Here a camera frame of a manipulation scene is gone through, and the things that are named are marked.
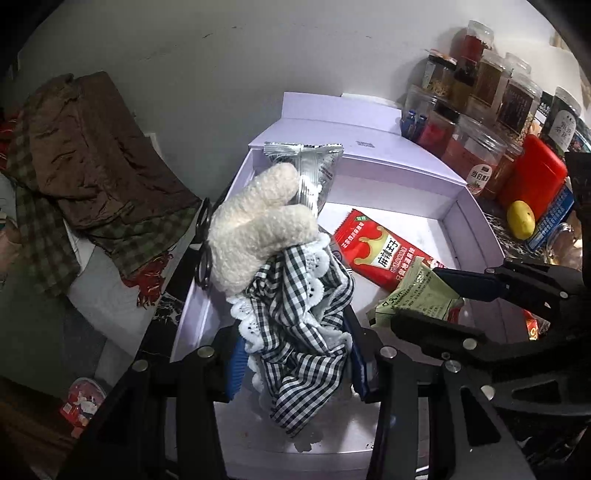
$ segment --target box lid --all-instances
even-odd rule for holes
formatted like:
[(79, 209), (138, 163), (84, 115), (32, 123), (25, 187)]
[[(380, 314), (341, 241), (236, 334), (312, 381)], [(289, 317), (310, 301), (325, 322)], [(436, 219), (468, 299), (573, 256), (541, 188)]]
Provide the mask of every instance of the box lid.
[(400, 136), (400, 115), (399, 109), (377, 103), (287, 92), (281, 118), (250, 147), (262, 148), (265, 142), (341, 143), (347, 157), (396, 164), (465, 185), (445, 163)]

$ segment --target scissors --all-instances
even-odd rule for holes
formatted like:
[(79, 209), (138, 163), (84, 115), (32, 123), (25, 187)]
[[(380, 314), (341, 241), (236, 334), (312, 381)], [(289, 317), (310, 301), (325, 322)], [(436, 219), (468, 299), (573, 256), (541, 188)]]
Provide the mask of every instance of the scissors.
[(212, 274), (212, 249), (207, 241), (209, 234), (209, 226), (212, 223), (213, 205), (209, 198), (205, 198), (199, 216), (197, 217), (197, 225), (195, 226), (194, 244), (201, 244), (197, 251), (197, 264), (195, 266), (195, 283), (203, 290), (209, 287), (209, 278)]

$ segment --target white wall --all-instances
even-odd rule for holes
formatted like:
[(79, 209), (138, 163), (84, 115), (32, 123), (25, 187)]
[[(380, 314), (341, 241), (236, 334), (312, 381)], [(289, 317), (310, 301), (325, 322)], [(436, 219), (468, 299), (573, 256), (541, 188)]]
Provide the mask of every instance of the white wall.
[(470, 19), (497, 37), (553, 33), (526, 0), (66, 0), (23, 48), (3, 105), (106, 70), (176, 175), (215, 197), (283, 91), (397, 100), (424, 50), (449, 50)]

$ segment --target clear plastic container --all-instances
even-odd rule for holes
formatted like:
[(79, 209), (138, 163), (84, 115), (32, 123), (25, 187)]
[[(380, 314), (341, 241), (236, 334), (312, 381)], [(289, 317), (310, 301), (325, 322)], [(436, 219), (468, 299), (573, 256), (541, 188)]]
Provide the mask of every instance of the clear plastic container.
[(461, 115), (441, 160), (468, 183), (479, 196), (493, 175), (507, 144), (492, 130)]
[(468, 22), (462, 41), (461, 57), (457, 62), (449, 101), (459, 112), (464, 112), (468, 98), (476, 83), (478, 64), (485, 50), (492, 48), (493, 31), (475, 20)]
[(510, 72), (505, 59), (491, 50), (482, 53), (472, 95), (484, 105), (498, 109)]
[(408, 116), (410, 110), (414, 110), (415, 117), (419, 118), (421, 115), (429, 116), (431, 110), (437, 102), (437, 96), (430, 92), (426, 92), (421, 87), (411, 85), (408, 89), (407, 98), (402, 109), (402, 119)]
[(569, 149), (580, 116), (581, 106), (577, 100), (562, 87), (556, 87), (550, 113), (540, 133), (540, 140), (559, 157), (564, 158), (564, 152)]
[(522, 146), (541, 97), (542, 89), (533, 80), (521, 72), (513, 72), (503, 94), (495, 130)]
[(470, 20), (462, 42), (462, 57), (478, 63), (482, 52), (492, 48), (494, 39), (495, 33), (489, 27), (476, 20)]
[(427, 124), (417, 143), (437, 158), (445, 153), (449, 139), (456, 129), (460, 114), (445, 102), (438, 101), (429, 114)]
[(423, 76), (423, 89), (441, 98), (447, 98), (452, 88), (456, 63), (456, 59), (438, 50), (430, 50)]
[(509, 144), (505, 154), (502, 156), (501, 161), (496, 166), (495, 171), (484, 189), (482, 190), (482, 197), (486, 199), (496, 198), (496, 194), (503, 188), (507, 179), (513, 173), (515, 167), (515, 160), (517, 160), (523, 154), (523, 147), (518, 145)]
[(507, 52), (505, 55), (505, 63), (507, 65), (507, 69), (509, 70), (509, 74), (513, 74), (514, 70), (526, 75), (531, 74), (531, 65), (515, 54)]
[(479, 121), (481, 124), (489, 128), (492, 128), (495, 124), (495, 112), (491, 109), (491, 107), (485, 105), (474, 96), (468, 98), (466, 108), (464, 108), (464, 114), (470, 118), (473, 118), (474, 120)]

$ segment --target black and white checkered cloth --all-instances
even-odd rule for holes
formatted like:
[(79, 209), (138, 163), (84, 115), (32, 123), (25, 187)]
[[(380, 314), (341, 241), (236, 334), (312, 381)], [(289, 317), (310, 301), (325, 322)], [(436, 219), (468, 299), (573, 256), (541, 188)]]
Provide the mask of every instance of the black and white checkered cloth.
[(251, 309), (241, 318), (247, 351), (271, 396), (271, 418), (290, 436), (337, 389), (351, 347), (342, 330), (353, 281), (320, 235), (316, 252), (296, 245), (271, 257), (242, 298)]

